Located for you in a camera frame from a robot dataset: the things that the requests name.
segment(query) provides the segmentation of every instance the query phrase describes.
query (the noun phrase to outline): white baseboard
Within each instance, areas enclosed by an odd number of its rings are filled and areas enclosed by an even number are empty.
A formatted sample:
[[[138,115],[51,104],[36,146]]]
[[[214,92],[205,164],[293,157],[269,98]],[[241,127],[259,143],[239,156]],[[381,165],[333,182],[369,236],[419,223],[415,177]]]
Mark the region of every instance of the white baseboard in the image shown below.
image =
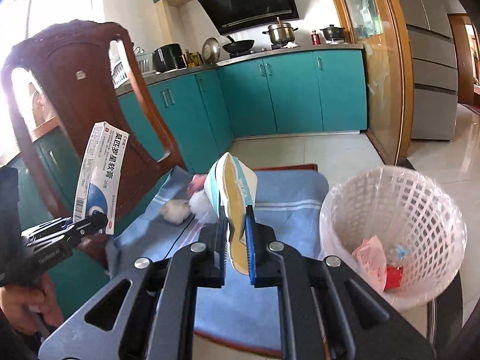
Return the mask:
[[[268,139],[268,138],[293,138],[293,137],[314,137],[317,135],[351,135],[351,134],[359,134],[359,130],[353,131],[335,131],[335,132],[304,132],[304,133],[297,133],[297,134],[272,134],[272,135],[256,135],[254,137],[241,137],[235,138],[234,142],[239,140],[253,140],[253,139]]]

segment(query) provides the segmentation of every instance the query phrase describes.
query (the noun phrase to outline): blue towel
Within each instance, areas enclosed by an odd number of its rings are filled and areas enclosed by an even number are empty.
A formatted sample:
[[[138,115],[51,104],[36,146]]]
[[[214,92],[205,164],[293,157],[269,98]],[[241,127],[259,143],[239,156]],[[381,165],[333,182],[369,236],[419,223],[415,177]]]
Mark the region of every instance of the blue towel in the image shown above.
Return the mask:
[[[319,215],[328,192],[326,178],[315,171],[257,171],[255,220],[271,226],[277,239],[302,255],[318,258],[321,251]],[[107,245],[111,275],[131,266],[138,257],[153,261],[172,256],[198,238],[199,224],[191,217],[180,226],[166,222],[159,210],[169,199],[185,198],[192,175],[175,168],[145,213]],[[195,331],[257,353],[280,351],[276,288],[250,285],[248,276],[226,264],[225,286],[199,288]]]

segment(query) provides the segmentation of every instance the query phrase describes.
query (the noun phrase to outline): refrigerator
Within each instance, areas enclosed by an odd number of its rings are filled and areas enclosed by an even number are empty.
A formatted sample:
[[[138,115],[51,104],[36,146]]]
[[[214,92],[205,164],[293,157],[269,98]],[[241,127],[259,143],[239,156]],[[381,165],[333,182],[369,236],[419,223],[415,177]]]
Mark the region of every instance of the refrigerator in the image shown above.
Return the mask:
[[[451,140],[458,102],[457,55],[442,0],[399,0],[413,57],[412,139]]]

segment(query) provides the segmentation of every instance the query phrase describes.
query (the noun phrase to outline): triangular cutout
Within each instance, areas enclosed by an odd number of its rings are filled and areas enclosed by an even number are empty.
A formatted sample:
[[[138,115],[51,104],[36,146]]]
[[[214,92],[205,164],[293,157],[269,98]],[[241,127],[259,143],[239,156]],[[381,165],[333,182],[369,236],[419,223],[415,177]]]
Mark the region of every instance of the triangular cutout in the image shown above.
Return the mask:
[[[107,332],[112,330],[130,285],[129,280],[122,280],[92,310],[87,312],[85,322]]]
[[[345,287],[363,329],[370,329],[390,319],[388,312],[357,282],[347,280],[345,281]]]

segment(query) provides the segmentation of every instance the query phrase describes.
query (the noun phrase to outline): white plastic basket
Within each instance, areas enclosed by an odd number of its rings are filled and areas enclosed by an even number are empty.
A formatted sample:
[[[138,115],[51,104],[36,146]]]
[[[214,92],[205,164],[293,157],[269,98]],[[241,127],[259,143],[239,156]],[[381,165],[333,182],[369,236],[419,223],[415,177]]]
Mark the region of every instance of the white plastic basket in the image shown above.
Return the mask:
[[[137,59],[138,67],[140,68],[142,76],[155,73],[155,69],[153,68],[153,52],[136,54],[135,58]],[[127,80],[127,74],[123,68],[122,61],[120,60],[115,64],[112,70],[113,87],[118,88]]]
[[[351,254],[373,235],[386,251],[398,245],[409,251],[400,288],[381,293],[398,311],[440,295],[460,269],[467,245],[467,228],[452,199],[430,178],[395,166],[338,184],[322,204],[321,258],[337,255],[362,275]]]

